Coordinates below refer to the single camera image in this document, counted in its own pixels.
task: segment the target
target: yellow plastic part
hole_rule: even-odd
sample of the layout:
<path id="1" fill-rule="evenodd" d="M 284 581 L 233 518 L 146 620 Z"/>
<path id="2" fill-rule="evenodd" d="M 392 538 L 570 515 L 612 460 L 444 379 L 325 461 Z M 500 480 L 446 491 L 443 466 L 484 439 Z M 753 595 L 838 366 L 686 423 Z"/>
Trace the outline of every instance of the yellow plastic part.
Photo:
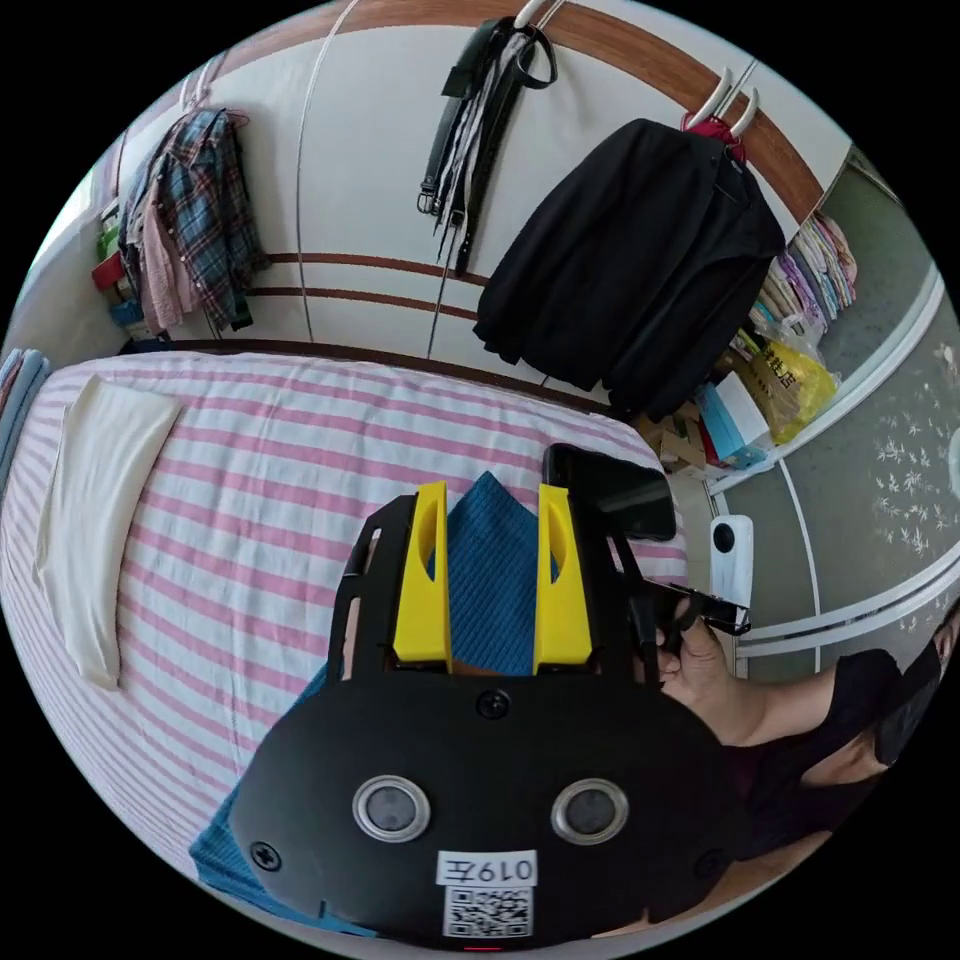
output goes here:
<path id="1" fill-rule="evenodd" d="M 583 666 L 593 650 L 570 501 L 563 487 L 540 485 L 539 526 L 535 674 L 541 664 Z M 553 582 L 551 557 L 558 571 Z"/>
<path id="2" fill-rule="evenodd" d="M 431 553 L 434 554 L 432 580 L 427 573 Z M 427 483 L 417 491 L 393 651 L 401 663 L 443 662 L 447 673 L 453 671 L 445 483 Z"/>

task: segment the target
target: pink striped bedsheet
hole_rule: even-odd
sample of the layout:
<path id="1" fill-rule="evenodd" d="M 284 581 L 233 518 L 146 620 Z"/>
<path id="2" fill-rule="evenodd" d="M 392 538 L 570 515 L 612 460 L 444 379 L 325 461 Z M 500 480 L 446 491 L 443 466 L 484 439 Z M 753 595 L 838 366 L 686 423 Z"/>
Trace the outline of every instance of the pink striped bedsheet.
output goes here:
<path id="1" fill-rule="evenodd" d="M 185 404 L 127 539 L 116 693 L 79 679 L 31 576 L 64 405 L 93 373 Z M 541 458 L 558 441 L 659 468 L 605 417 L 378 364 L 176 353 L 54 373 L 0 514 L 0 598 L 37 700 L 113 812 L 195 879 L 189 845 L 325 661 L 364 518 L 435 480 L 452 508 L 484 470 L 536 512 Z M 648 576 L 686 582 L 682 521 L 637 556 Z"/>

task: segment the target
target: plaid shirt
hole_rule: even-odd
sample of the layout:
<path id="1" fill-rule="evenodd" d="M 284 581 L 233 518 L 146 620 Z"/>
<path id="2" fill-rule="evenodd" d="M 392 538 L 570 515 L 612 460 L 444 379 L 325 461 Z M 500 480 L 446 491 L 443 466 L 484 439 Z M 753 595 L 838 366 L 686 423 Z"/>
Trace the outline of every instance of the plaid shirt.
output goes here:
<path id="1" fill-rule="evenodd" d="M 160 225 L 173 239 L 218 330 L 253 322 L 244 291 L 254 273 L 270 266 L 257 236 L 240 154 L 228 111 L 188 114 L 141 164 L 120 221 L 121 256 L 139 291 L 140 249 L 137 242 L 128 242 L 128 230 L 156 180 Z"/>

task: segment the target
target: floral pattern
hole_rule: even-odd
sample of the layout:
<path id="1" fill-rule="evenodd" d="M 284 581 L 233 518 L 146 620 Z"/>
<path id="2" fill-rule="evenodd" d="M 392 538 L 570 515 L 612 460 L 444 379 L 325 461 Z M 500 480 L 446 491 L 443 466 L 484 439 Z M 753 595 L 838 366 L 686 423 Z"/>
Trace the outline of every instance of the floral pattern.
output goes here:
<path id="1" fill-rule="evenodd" d="M 960 370 L 949 344 L 933 354 L 940 376 L 916 385 L 913 409 L 902 409 L 903 397 L 889 398 L 901 409 L 880 417 L 870 471 L 877 538 L 931 562 L 942 554 L 945 537 L 960 538 L 960 501 L 945 477 L 950 437 L 960 422 Z"/>

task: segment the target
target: hand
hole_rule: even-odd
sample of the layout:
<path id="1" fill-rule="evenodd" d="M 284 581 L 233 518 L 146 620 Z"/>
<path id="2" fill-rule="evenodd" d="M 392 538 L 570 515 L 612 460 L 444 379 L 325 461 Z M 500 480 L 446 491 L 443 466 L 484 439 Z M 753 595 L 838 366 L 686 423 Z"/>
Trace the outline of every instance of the hand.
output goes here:
<path id="1" fill-rule="evenodd" d="M 681 600 L 676 618 L 682 617 L 689 606 L 688 599 Z M 698 617 L 682 634 L 679 657 L 662 650 L 659 652 L 663 692 L 705 720 L 708 705 L 715 702 L 732 678 L 723 647 L 703 620 Z M 657 631 L 657 643 L 663 644 L 660 631 Z"/>

